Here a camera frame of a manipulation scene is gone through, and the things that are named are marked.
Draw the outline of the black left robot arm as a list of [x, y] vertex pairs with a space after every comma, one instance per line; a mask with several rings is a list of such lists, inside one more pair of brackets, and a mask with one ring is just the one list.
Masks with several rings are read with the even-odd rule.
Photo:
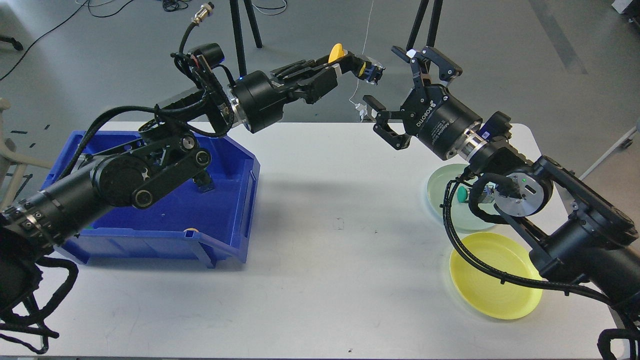
[[45, 354], [59, 333], [46, 326], [68, 296], [79, 270], [71, 260], [51, 257], [56, 246], [115, 208], [145, 210], [188, 180], [212, 191], [207, 169], [213, 157], [197, 135], [225, 137], [243, 125], [257, 133], [281, 121], [286, 104], [314, 104], [352, 73], [377, 84], [384, 70], [338, 43], [328, 55], [299, 60], [270, 75], [253, 71], [233, 79], [224, 91], [214, 70], [224, 53], [217, 43], [185, 50], [192, 30], [212, 15], [214, 4], [199, 7], [179, 48], [176, 68], [195, 92], [165, 107], [121, 105], [100, 114], [87, 129], [56, 182], [21, 200], [1, 204], [1, 338], [35, 354]]

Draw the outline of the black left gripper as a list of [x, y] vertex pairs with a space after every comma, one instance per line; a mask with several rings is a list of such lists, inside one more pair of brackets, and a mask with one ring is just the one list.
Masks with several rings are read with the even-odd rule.
[[314, 104], [338, 86], [347, 73], [340, 64], [299, 60], [270, 71], [257, 70], [237, 80], [232, 94], [245, 119], [245, 128], [257, 133], [281, 121], [284, 105], [297, 100]]

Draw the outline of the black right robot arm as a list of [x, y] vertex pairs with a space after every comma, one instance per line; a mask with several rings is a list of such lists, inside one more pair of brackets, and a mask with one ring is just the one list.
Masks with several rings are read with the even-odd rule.
[[[461, 157], [466, 167], [446, 183], [443, 224], [454, 250], [478, 271], [530, 289], [576, 294], [607, 305], [619, 328], [602, 330], [599, 354], [614, 360], [611, 344], [626, 340], [630, 358], [639, 358], [639, 253], [634, 222], [554, 159], [531, 161], [512, 144], [509, 116], [495, 112], [483, 121], [455, 98], [448, 82], [460, 66], [434, 47], [398, 46], [392, 52], [409, 64], [413, 88], [397, 111], [364, 96], [374, 131], [395, 150], [416, 138], [438, 158]], [[487, 264], [463, 244], [454, 228], [455, 192], [470, 185], [467, 204], [486, 223], [505, 224], [528, 244], [539, 280]]]

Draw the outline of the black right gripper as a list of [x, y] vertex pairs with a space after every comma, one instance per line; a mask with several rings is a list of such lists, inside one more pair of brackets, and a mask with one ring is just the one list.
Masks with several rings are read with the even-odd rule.
[[[461, 76], [463, 69], [434, 47], [403, 50], [394, 45], [391, 52], [409, 64], [414, 88], [402, 103], [401, 111], [389, 111], [372, 95], [364, 95], [364, 122], [373, 122], [373, 130], [394, 150], [410, 145], [415, 136], [441, 160], [454, 157], [460, 147], [459, 138], [466, 129], [477, 130], [482, 117], [451, 94], [448, 86]], [[438, 78], [444, 85], [432, 84], [430, 65], [438, 68]], [[389, 125], [390, 120], [403, 120], [406, 133], [399, 134]]]

